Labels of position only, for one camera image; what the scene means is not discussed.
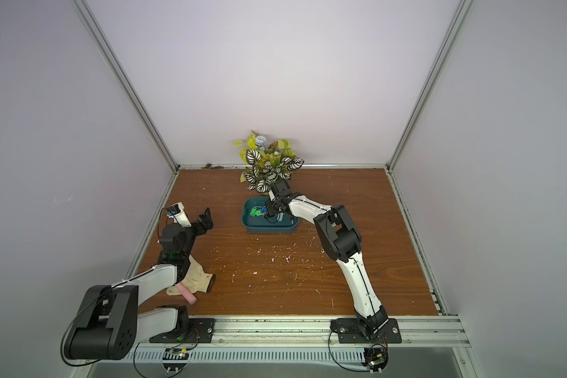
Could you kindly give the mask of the green tag key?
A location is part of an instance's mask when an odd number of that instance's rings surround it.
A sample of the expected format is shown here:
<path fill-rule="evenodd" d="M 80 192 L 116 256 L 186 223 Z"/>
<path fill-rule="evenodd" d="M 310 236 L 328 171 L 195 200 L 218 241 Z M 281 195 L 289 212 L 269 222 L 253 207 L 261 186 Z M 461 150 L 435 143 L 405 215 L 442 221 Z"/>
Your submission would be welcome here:
<path fill-rule="evenodd" d="M 250 210 L 251 217 L 261 217 L 264 215 L 265 209 L 260 206 L 256 206 Z"/>

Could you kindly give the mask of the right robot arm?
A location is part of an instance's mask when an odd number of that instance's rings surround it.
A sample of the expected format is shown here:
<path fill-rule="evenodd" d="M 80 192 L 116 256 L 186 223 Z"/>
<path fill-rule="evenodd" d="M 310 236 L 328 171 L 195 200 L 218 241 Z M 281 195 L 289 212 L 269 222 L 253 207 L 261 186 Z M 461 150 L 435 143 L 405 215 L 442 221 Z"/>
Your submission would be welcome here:
<path fill-rule="evenodd" d="M 365 340 L 376 340 L 389 317 L 370 282 L 362 253 L 362 236 L 343 205 L 317 203 L 294 193 L 286 180 L 271 185 L 267 214 L 287 214 L 313 224 L 324 253 L 343 272 L 354 301 L 358 329 Z"/>

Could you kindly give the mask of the teal storage box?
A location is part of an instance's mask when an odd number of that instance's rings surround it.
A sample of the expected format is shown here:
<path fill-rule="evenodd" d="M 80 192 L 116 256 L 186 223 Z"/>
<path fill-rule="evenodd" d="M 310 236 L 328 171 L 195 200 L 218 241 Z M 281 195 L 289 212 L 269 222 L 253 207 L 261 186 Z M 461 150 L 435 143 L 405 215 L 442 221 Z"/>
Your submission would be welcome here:
<path fill-rule="evenodd" d="M 266 217 L 267 196 L 251 197 L 245 201 L 242 209 L 241 221 L 249 233 L 254 234 L 290 234 L 299 226 L 297 217 L 280 214 L 275 217 Z M 251 217 L 250 210 L 256 206 L 265 209 L 261 217 Z"/>

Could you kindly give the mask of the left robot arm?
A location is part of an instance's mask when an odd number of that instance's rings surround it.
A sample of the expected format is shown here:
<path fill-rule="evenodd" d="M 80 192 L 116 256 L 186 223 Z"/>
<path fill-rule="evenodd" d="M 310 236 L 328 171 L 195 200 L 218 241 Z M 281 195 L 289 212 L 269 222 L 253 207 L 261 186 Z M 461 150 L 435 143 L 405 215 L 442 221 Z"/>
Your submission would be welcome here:
<path fill-rule="evenodd" d="M 61 360 L 71 367 L 92 365 L 102 360 L 121 360 L 144 340 L 157 335 L 190 335 L 187 308 L 167 305 L 140 313 L 139 307 L 160 291 L 197 301 L 196 293 L 212 290 L 216 277 L 204 271 L 192 256 L 198 237 L 214 226 L 209 209 L 198 220 L 189 221 L 182 203 L 166 208 L 172 223 L 158 238 L 162 251 L 157 264 L 132 278 L 112 285 L 89 288 L 61 338 Z"/>

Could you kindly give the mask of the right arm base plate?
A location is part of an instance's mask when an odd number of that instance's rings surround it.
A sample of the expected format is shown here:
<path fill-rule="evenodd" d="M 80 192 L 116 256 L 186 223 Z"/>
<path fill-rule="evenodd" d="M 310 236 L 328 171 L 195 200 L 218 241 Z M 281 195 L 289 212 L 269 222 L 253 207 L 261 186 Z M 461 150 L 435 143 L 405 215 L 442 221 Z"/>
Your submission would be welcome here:
<path fill-rule="evenodd" d="M 357 318 L 337 318 L 330 322 L 330 330 L 342 344 L 400 344 L 403 342 L 398 321 L 395 318 L 388 318 L 376 330 L 371 329 L 369 325 L 362 324 Z"/>

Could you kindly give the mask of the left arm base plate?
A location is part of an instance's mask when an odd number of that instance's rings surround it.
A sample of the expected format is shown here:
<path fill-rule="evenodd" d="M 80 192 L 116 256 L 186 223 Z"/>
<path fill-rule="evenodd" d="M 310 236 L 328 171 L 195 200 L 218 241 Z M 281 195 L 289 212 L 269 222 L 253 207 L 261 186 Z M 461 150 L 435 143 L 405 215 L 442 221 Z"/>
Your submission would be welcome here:
<path fill-rule="evenodd" d="M 178 324 L 173 331 L 149 338 L 149 342 L 208 344 L 212 342 L 214 328 L 214 318 L 189 318 Z"/>

